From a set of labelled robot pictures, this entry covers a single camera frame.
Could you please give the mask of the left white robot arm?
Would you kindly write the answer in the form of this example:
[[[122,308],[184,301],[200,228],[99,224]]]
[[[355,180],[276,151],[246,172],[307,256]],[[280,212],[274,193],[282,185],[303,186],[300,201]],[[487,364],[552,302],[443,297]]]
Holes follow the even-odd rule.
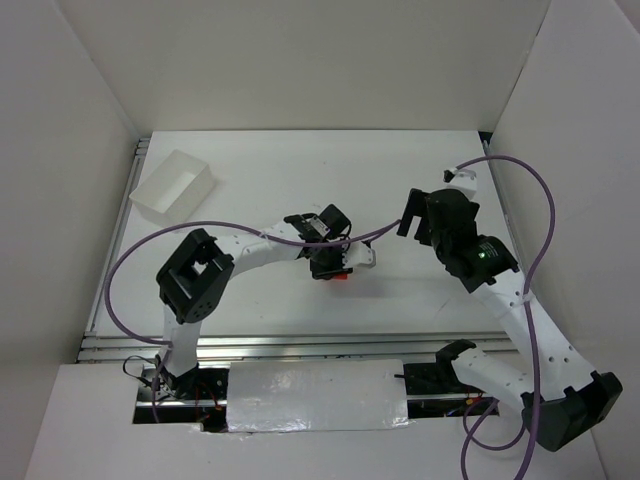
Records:
[[[272,263],[305,259],[315,280],[345,277],[351,221],[335,205],[321,213],[285,217],[257,234],[216,238],[204,229],[190,232],[156,276],[165,306],[159,376],[181,398],[195,389],[201,323],[218,307],[234,277]]]

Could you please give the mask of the white plastic bin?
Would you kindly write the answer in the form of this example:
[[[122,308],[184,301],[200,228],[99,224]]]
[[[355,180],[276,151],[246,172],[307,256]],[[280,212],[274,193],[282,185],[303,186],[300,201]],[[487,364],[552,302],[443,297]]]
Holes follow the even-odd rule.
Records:
[[[164,228],[186,222],[214,186],[208,163],[173,150],[129,199],[144,219]]]

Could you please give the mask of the aluminium rail frame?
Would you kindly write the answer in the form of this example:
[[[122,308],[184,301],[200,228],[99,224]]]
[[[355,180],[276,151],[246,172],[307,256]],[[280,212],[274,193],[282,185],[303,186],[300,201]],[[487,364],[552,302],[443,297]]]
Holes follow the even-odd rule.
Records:
[[[391,222],[412,186],[435,188],[447,166],[480,151],[480,140],[473,132],[157,132],[138,142],[130,186],[138,186],[175,149],[207,161],[217,178],[197,218],[260,226],[290,211],[335,203],[361,233]],[[135,337],[115,327],[98,303],[80,361],[115,362],[156,352],[148,343],[162,328],[155,274],[182,233],[138,246],[152,231],[126,203],[112,249],[126,262],[114,277],[112,298],[114,312]],[[234,280],[204,322],[199,357],[418,356],[458,339],[489,352],[514,350],[498,321],[429,248],[394,233],[374,247],[376,266],[344,281],[314,281],[301,261]]]

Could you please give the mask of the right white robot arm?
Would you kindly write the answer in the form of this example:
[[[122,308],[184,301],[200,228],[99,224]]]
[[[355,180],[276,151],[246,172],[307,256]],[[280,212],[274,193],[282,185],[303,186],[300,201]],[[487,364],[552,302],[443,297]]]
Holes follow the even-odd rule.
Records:
[[[518,371],[469,340],[438,351],[436,363],[446,380],[477,387],[518,412],[537,443],[556,452],[603,421],[623,386],[614,373],[597,372],[525,292],[525,276],[507,246],[478,233],[478,211],[478,203],[458,190],[413,189],[397,233],[407,236],[417,220],[415,240],[433,248],[445,270],[488,309],[539,371]]]

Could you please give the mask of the shiny white tape sheet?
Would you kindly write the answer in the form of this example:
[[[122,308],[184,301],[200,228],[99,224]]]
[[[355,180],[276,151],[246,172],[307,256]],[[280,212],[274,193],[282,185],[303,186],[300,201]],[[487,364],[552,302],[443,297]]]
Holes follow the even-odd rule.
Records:
[[[237,362],[231,365],[230,432],[375,431],[409,424],[399,360]]]

